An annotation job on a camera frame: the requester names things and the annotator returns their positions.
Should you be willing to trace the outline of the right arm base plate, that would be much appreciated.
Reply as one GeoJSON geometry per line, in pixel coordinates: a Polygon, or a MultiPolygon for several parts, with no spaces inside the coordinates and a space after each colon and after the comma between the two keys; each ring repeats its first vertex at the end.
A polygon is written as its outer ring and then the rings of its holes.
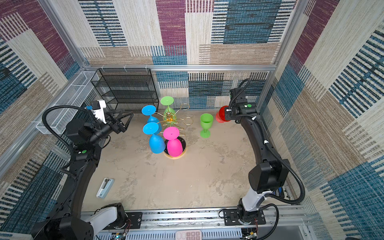
{"type": "Polygon", "coordinates": [[[249,226],[265,225],[266,219],[263,211],[244,212],[237,209],[221,209],[219,217],[222,218],[226,226],[249,226]]]}

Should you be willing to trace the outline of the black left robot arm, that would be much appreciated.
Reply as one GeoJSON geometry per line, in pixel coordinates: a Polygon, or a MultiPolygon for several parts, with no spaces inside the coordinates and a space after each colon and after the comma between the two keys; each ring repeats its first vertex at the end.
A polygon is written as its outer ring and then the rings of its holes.
{"type": "Polygon", "coordinates": [[[69,149],[71,158],[60,169],[67,179],[54,208],[46,220],[36,223],[31,231],[35,240],[92,240],[106,227],[121,229],[128,223],[121,203],[104,206],[87,220],[81,219],[81,211],[88,185],[101,159],[104,140],[111,133],[124,133],[134,113],[111,111],[104,114],[105,120],[100,120],[91,110],[73,107],[89,114],[91,121],[71,120],[66,126],[71,140],[68,143],[51,129],[46,119],[50,112],[64,108],[64,105],[51,107],[42,116],[45,127],[69,149]]]}

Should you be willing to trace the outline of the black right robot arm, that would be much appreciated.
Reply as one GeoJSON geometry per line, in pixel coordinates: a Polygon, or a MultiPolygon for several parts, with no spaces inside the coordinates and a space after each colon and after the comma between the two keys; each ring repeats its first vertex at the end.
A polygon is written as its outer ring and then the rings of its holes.
{"type": "Polygon", "coordinates": [[[256,159],[256,166],[248,174],[250,189],[237,206],[239,223],[249,225],[261,215],[262,202],[268,197],[276,197],[274,192],[284,185],[289,171],[283,163],[288,164],[289,161],[279,161],[279,154],[273,154],[267,148],[270,142],[261,116],[255,103],[248,102],[241,88],[230,90],[230,104],[225,119],[241,124],[256,159]]]}

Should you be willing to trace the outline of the red wine glass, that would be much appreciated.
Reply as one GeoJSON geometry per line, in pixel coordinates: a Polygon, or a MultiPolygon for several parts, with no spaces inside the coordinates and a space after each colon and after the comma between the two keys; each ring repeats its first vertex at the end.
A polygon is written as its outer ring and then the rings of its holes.
{"type": "Polygon", "coordinates": [[[228,108],[229,106],[223,106],[219,109],[219,111],[216,113],[216,121],[218,123],[225,123],[225,122],[229,122],[229,120],[226,119],[226,109],[228,108]]]}

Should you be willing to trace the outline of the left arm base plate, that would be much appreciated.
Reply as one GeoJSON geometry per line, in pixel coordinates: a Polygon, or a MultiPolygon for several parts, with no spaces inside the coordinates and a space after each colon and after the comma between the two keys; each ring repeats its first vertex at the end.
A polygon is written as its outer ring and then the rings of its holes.
{"type": "Polygon", "coordinates": [[[140,229],[142,223],[142,212],[128,212],[124,216],[118,214],[117,220],[107,225],[104,230],[135,230],[140,229]]]}

